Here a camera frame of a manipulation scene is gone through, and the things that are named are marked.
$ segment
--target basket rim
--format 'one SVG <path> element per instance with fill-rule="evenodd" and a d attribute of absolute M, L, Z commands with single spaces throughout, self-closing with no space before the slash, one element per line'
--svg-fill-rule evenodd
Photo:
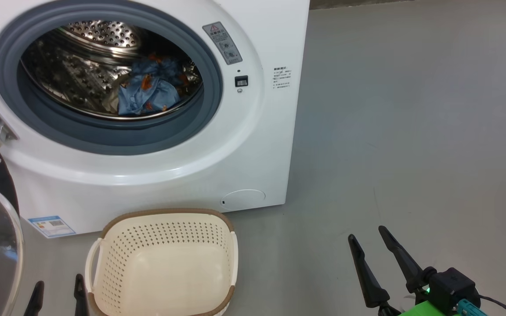
<path fill-rule="evenodd" d="M 163 208 L 159 210 L 147 210 L 147 211 L 140 211 L 140 212 L 130 212 L 127 214 L 123 214 L 121 216 L 117 216 L 113 220 L 111 220 L 103 229 L 101 232 L 100 238 L 105 239 L 106 234 L 109 232 L 109 230 L 119 222 L 122 222 L 125 219 L 128 218 L 134 218 L 134 217 L 140 217 L 140 216 L 149 216 L 149 215 L 161 215 L 161 214 L 177 214 L 177 213 L 184 213 L 184 214 L 207 214 L 207 215 L 214 215 L 219 218 L 221 218 L 225 224 L 228 226 L 230 233 L 235 233 L 233 230 L 233 225 L 229 221 L 229 219 L 221 214 L 218 211 L 211 210 L 208 208 Z M 215 316 L 219 312 L 221 312 L 227 304 L 229 304 L 229 301 L 231 300 L 231 297 L 233 296 L 233 292 L 235 291 L 235 285 L 231 285 L 228 290 L 228 294 L 225 296 L 224 300 L 213 310 L 210 310 L 209 312 L 203 312 L 201 314 L 194 314 L 191 316 Z M 95 300 L 95 294 L 93 292 L 89 292 L 87 294 L 88 302 L 91 306 L 91 308 L 99 315 L 99 316 L 109 316 L 108 314 L 105 314 L 97 305 L 97 301 Z"/>
<path fill-rule="evenodd" d="M 224 221 L 224 223 L 228 226 L 229 231 L 233 232 L 233 225 L 229 221 L 229 219 L 221 214 L 218 211 L 210 210 L 208 208 L 161 208 L 159 210 L 147 210 L 147 211 L 139 211 L 139 212 L 130 212 L 127 214 L 122 214 L 121 216 L 117 216 L 113 220 L 111 220 L 106 226 L 103 228 L 103 231 L 101 232 L 101 238 L 105 238 L 108 231 L 119 222 L 122 222 L 125 219 L 128 218 L 134 218 L 134 217 L 141 217 L 141 216 L 150 216 L 150 215 L 161 215 L 161 214 L 177 214 L 177 213 L 183 213 L 183 214 L 207 214 L 207 215 L 214 215 L 221 220 Z"/>

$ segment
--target white basket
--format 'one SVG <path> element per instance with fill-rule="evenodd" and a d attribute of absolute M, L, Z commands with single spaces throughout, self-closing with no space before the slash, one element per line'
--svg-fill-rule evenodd
<path fill-rule="evenodd" d="M 217 211 L 125 214 L 90 249 L 88 299 L 101 316 L 219 316 L 233 295 L 237 263 L 233 226 Z"/>

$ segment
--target barcode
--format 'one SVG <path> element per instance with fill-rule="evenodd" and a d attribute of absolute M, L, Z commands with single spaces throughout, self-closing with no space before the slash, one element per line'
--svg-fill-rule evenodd
<path fill-rule="evenodd" d="M 60 225 L 63 225 L 62 221 L 61 220 L 50 220 L 48 221 L 50 224 L 52 224 L 52 226 L 60 226 Z"/>

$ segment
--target white washing machine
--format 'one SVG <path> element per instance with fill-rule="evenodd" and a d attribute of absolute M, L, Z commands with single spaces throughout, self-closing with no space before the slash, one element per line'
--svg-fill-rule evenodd
<path fill-rule="evenodd" d="M 308 5 L 0 0 L 0 153 L 20 215 L 58 237 L 151 208 L 283 204 Z M 180 80 L 161 80 L 177 100 L 121 113 L 145 56 L 175 64 Z"/>

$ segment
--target gray floor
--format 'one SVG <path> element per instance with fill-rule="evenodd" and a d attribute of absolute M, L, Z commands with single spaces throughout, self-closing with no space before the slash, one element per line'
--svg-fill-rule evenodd
<path fill-rule="evenodd" d="M 393 306 L 408 306 L 380 224 L 423 267 L 455 266 L 506 302 L 506 1 L 312 11 L 287 204 L 228 216 L 240 250 L 228 316 L 375 315 L 350 233 Z M 40 316 L 72 316 L 74 276 L 97 234 L 24 230 L 13 315 L 44 280 Z"/>

